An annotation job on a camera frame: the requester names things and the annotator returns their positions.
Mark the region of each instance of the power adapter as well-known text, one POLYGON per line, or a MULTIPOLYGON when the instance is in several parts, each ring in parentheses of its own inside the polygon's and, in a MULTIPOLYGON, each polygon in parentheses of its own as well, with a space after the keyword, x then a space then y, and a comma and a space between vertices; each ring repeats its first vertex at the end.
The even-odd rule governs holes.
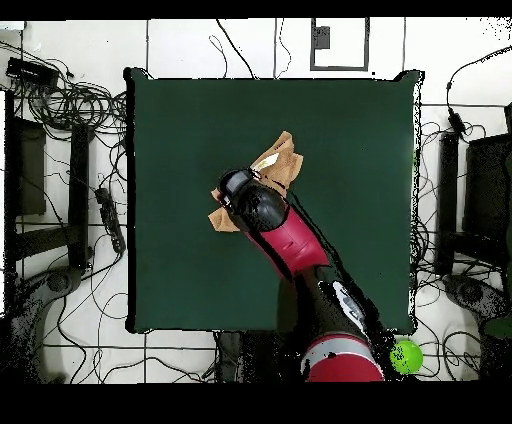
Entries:
POLYGON ((450 122, 453 131, 460 137, 462 134, 466 135, 466 126, 462 121, 462 118, 458 113, 455 113, 454 110, 449 107, 448 108, 448 121, 450 122))

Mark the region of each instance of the red casing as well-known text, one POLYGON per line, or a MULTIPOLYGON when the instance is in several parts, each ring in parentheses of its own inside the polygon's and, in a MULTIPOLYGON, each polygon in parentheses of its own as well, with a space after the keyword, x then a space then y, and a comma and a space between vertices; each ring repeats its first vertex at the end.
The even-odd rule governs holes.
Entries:
MULTIPOLYGON (((245 234, 263 250, 248 233, 245 234)), ((289 208, 288 217, 279 228, 262 232, 260 235, 283 259, 292 275, 310 266, 329 265, 322 245, 293 207, 289 208)), ((277 266, 276 269, 282 278, 283 275, 277 266)))

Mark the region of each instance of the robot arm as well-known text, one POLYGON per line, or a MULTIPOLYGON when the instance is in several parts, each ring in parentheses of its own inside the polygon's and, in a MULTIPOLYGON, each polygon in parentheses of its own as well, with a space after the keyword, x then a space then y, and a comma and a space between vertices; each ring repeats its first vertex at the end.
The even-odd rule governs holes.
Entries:
POLYGON ((367 334, 379 338, 378 323, 365 323, 362 308, 340 283, 339 304, 333 302, 336 286, 325 281, 323 271, 330 264, 318 237, 293 205, 259 179, 251 169, 228 172, 220 181, 218 200, 232 222, 269 257, 279 277, 294 284, 298 299, 294 332, 306 379, 382 380, 367 341, 372 339, 367 334), (331 349, 326 356, 325 349, 331 349))

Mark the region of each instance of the green table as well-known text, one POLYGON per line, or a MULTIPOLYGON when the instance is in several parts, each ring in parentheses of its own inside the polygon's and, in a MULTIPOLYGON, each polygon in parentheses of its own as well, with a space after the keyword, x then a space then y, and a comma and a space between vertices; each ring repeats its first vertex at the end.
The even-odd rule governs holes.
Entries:
POLYGON ((219 176, 249 166, 286 130, 304 156, 294 192, 384 324, 412 331, 419 72, 396 81, 148 80, 127 69, 125 79, 135 175, 128 328, 276 328, 274 268, 243 234, 217 233, 207 216, 218 206, 210 190, 219 176))

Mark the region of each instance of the green ball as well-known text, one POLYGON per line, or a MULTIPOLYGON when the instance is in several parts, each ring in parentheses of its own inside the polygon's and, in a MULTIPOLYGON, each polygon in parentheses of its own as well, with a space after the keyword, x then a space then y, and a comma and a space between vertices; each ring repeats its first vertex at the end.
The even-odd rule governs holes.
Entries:
POLYGON ((401 340, 390 353, 391 363, 400 374, 414 374, 423 364, 423 353, 411 340, 401 340))

